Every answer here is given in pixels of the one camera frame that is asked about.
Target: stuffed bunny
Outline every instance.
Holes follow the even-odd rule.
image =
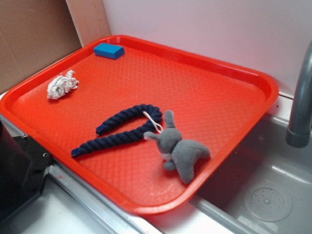
[[[166,162],[163,164],[168,171],[177,169],[183,183],[189,184],[194,179],[194,165],[199,158],[208,158],[209,149],[194,140],[182,140],[182,135],[176,129],[173,112],[165,113],[167,129],[160,135],[145,132],[144,139],[156,141],[157,147]]]

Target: cardboard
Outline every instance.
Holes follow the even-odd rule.
[[[0,93],[79,48],[66,1],[0,1]]]
[[[102,0],[66,0],[66,2],[82,46],[111,35]]]

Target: tray rim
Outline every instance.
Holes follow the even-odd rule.
[[[131,43],[134,43],[136,45],[144,45],[141,46],[140,49],[142,49],[144,52],[154,54],[157,56],[161,56],[163,58],[167,58],[170,60],[175,60],[177,62],[185,63],[188,65],[193,65],[200,69],[207,70],[206,66],[207,63],[214,69],[213,72],[221,74],[223,76],[229,77],[228,73],[240,73],[241,78],[237,79],[242,82],[246,82],[249,84],[252,84],[258,88],[260,88],[263,93],[266,96],[266,100],[264,104],[258,109],[258,111],[254,114],[254,116],[235,134],[235,136],[240,136],[240,141],[248,134],[248,132],[256,125],[256,123],[265,115],[265,113],[268,111],[268,109],[274,104],[278,97],[278,86],[274,79],[262,72],[249,69],[243,66],[235,65],[232,63],[220,61],[214,58],[209,58],[201,55],[197,55],[191,52],[182,51],[179,49],[175,49],[169,46],[160,45],[154,42],[134,38],[131,36],[125,36],[125,35],[115,35],[115,36],[109,36],[104,37],[101,39],[98,39],[87,46],[77,50],[76,52],[66,56],[65,58],[59,60],[58,62],[50,65],[49,67],[43,69],[42,71],[38,72],[37,74],[31,76],[27,80],[21,82],[20,84],[16,85],[12,89],[10,89],[0,100],[0,112],[13,124],[15,124],[18,128],[20,128],[22,131],[29,134],[31,137],[35,138],[43,147],[50,148],[51,144],[49,141],[41,137],[36,130],[31,129],[27,126],[26,123],[21,121],[19,118],[17,118],[11,111],[10,107],[12,104],[22,95],[29,92],[33,88],[37,87],[38,85],[46,82],[48,79],[50,79],[53,76],[56,76],[59,74],[59,71],[63,71],[65,69],[68,69],[70,67],[70,64],[75,64],[78,61],[84,59],[86,56],[91,55],[93,53],[93,48],[100,44],[100,43],[111,43],[116,45],[124,45],[133,47],[133,45],[129,45]],[[197,192],[197,190],[200,188],[200,186],[209,178],[210,175],[218,168],[218,166],[227,158],[227,156],[233,151],[233,149],[240,143],[240,141],[237,141],[235,138],[231,138],[231,140],[228,141],[228,143],[223,147],[223,149],[216,155],[218,155],[218,161],[211,160],[208,165],[205,167],[205,169],[194,179],[194,181],[186,187],[184,192],[182,192],[177,198],[161,204],[157,206],[142,206],[135,202],[133,202],[129,197],[122,194],[119,190],[114,189],[114,194],[107,195],[103,191],[109,189],[112,189],[112,186],[110,186],[108,183],[103,183],[102,179],[99,179],[97,176],[95,176],[93,173],[91,173],[89,170],[85,169],[83,166],[81,166],[79,163],[73,163],[72,159],[69,157],[62,157],[65,152],[62,149],[56,148],[53,153],[55,155],[58,155],[57,160],[68,167],[70,170],[72,170],[75,174],[77,174],[79,177],[78,172],[81,173],[81,170],[83,170],[84,179],[86,182],[90,183],[95,189],[100,191],[102,194],[108,196],[113,202],[115,202],[117,205],[122,207],[123,209],[135,213],[137,215],[150,215],[150,214],[160,214],[164,213],[166,211],[172,210],[174,208],[177,208],[178,206],[184,204],[185,202],[189,201],[191,197]]]

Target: sink drain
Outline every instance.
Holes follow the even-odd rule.
[[[253,217],[267,222],[286,218],[293,208],[290,195],[270,182],[250,186],[244,194],[244,205]]]

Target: navy blue rope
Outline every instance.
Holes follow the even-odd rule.
[[[133,118],[144,116],[143,111],[147,112],[151,118],[156,122],[161,122],[162,112],[159,111],[158,107],[153,105],[136,105],[127,110],[123,110],[114,116],[110,117],[104,121],[100,126],[97,127],[96,133],[102,135],[105,132],[114,129],[120,124],[127,122]],[[72,150],[72,157],[78,157],[85,155],[97,150],[103,150],[110,147],[133,143],[139,141],[144,137],[145,132],[154,132],[155,127],[153,123],[148,120],[142,126],[133,129],[131,131],[126,131],[123,133],[117,133],[115,135],[110,135],[108,137],[96,138],[94,140],[89,140],[86,143],[80,145],[79,148]]]

